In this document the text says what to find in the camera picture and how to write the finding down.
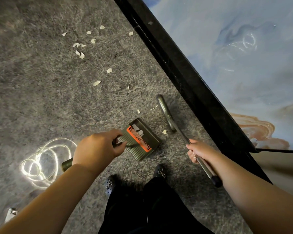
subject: leg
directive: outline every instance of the leg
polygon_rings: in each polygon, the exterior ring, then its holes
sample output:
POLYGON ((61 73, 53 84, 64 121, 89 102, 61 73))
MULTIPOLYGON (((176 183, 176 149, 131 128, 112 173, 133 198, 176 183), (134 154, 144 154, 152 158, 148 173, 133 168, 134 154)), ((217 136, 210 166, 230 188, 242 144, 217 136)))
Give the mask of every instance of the leg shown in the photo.
POLYGON ((163 166, 158 165, 153 179, 143 189, 144 203, 148 217, 148 224, 157 230, 196 231, 197 233, 213 233, 204 227, 191 214, 179 195, 166 183, 166 173, 163 166))
POLYGON ((145 226, 147 216, 142 196, 130 187, 113 187, 98 234, 125 234, 145 226))

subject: person's left hand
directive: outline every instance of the person's left hand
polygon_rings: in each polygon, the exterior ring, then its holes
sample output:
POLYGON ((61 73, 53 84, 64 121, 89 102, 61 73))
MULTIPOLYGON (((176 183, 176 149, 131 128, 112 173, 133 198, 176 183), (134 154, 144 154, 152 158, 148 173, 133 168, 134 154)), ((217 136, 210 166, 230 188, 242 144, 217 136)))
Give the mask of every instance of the person's left hand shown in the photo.
POLYGON ((98 176, 114 158, 124 152, 126 142, 115 148, 112 145, 112 141, 122 135, 120 130, 113 129, 84 138, 75 150, 72 164, 82 165, 98 176))

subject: orange comb strip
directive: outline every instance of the orange comb strip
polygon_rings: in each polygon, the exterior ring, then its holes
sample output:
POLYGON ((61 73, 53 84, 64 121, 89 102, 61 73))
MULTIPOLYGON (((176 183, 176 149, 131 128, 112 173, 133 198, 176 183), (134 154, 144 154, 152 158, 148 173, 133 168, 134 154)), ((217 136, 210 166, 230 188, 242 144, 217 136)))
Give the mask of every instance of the orange comb strip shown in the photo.
POLYGON ((152 148, 142 139, 138 132, 133 129, 132 126, 127 128, 127 132, 139 143, 139 145, 144 149, 144 151, 149 152, 152 148))

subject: beige wall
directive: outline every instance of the beige wall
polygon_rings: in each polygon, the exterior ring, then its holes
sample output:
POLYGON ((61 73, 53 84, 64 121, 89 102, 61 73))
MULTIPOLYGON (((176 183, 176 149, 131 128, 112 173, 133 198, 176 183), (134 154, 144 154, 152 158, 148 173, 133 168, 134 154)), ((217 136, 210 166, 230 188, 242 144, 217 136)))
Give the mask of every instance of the beige wall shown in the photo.
POLYGON ((251 155, 274 185, 293 195, 293 153, 262 151, 251 155))

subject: person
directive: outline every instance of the person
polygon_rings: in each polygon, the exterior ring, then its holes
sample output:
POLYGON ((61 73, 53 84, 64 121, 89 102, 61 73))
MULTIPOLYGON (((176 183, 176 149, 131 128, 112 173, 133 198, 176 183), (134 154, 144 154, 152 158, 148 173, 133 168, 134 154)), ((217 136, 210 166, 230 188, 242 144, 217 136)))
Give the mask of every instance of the person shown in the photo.
MULTIPOLYGON (((111 130, 84 138, 76 148, 73 165, 3 225, 0 234, 61 233, 96 177, 124 152, 126 143, 112 146, 112 141, 121 135, 121 131, 111 130)), ((248 172, 209 145, 190 141, 187 148, 192 162, 197 163, 195 156, 199 155, 213 167, 253 233, 293 233, 292 195, 248 172)), ((156 167, 143 193, 120 185, 115 176, 109 177, 105 183, 109 200, 99 234, 212 233, 193 217, 166 180, 162 164, 156 167)))

